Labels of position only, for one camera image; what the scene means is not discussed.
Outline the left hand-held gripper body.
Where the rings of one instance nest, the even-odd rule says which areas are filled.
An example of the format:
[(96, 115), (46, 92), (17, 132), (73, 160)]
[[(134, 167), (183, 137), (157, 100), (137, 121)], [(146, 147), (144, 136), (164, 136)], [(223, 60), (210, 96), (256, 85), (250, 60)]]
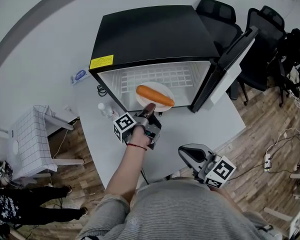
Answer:
[(144, 135), (151, 140), (148, 147), (153, 150), (162, 128), (161, 123), (154, 113), (146, 115), (143, 111), (132, 116), (126, 112), (120, 118), (113, 121), (114, 134), (121, 143), (128, 144), (130, 142), (135, 127), (143, 128)]

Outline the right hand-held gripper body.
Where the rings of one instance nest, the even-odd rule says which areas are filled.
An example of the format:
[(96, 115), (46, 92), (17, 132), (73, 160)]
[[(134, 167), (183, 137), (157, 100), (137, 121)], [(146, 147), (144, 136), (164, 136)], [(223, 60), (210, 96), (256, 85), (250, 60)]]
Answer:
[(221, 157), (216, 153), (196, 152), (194, 160), (198, 163), (194, 179), (216, 189), (222, 188), (236, 170), (226, 156)]

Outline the person's left hand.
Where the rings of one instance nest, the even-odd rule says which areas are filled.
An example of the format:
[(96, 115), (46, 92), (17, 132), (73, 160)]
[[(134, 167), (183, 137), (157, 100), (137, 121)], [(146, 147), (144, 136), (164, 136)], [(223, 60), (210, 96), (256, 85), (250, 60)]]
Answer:
[(128, 145), (147, 150), (147, 146), (151, 142), (152, 142), (152, 140), (147, 135), (145, 135), (144, 128), (142, 126), (137, 125), (133, 129), (132, 136), (128, 142)]

